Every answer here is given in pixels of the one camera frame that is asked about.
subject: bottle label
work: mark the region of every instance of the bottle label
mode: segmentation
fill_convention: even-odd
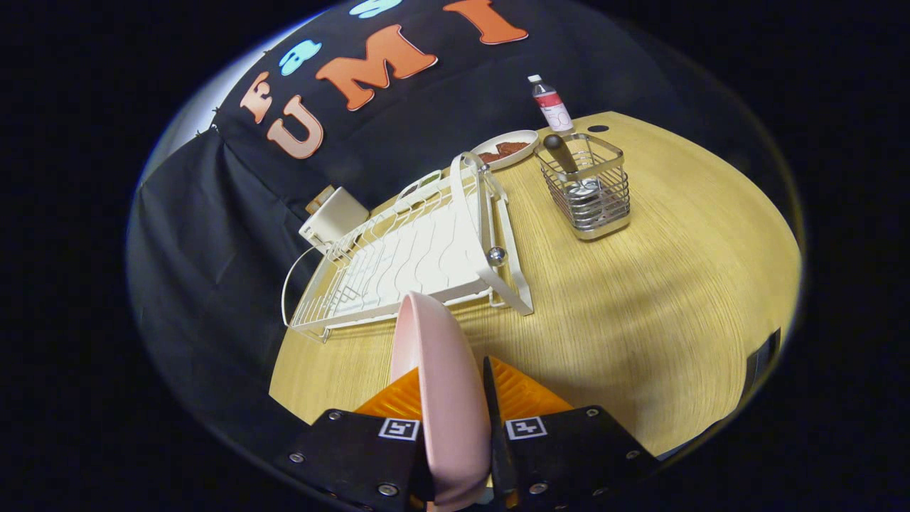
[[[553,131],[565,131],[573,128],[569,111],[566,110],[566,106],[562,103],[559,94],[551,92],[534,97],[534,99],[540,105],[541,112],[547,118],[547,122],[550,123],[550,128]]]

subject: orange gripper pad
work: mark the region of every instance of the orange gripper pad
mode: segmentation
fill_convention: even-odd
[[[499,400],[503,423],[520,418],[553,415],[572,409],[568,402],[528,375],[495,357],[491,357],[490,362],[493,366],[493,380],[496,383],[496,397]]]
[[[354,412],[359,415],[422,421],[417,367],[387,385]]]

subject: plastic bottle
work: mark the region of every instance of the plastic bottle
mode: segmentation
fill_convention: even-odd
[[[544,84],[540,75],[531,75],[528,77],[528,81],[534,86],[531,94],[541,107],[543,116],[550,123],[550,128],[558,135],[569,135],[575,131],[569,111],[566,110],[566,106],[562,103],[560,95],[556,93],[556,89]]]

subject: utensil holder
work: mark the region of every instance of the utensil holder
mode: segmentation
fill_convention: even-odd
[[[594,240],[627,226],[629,176],[622,169],[622,150],[584,133],[561,138],[569,146],[577,172],[563,169],[542,144],[534,150],[534,156],[541,164],[553,202],[571,224],[575,236]]]

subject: blue letter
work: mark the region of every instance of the blue letter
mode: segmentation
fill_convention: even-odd
[[[291,48],[278,62],[281,74],[285,77],[297,71],[303,61],[317,54],[322,43],[313,43],[309,39]]]
[[[401,3],[401,0],[367,0],[363,4],[357,5],[351,9],[349,15],[359,15],[360,19],[373,17],[382,11],[388,11],[395,5]]]

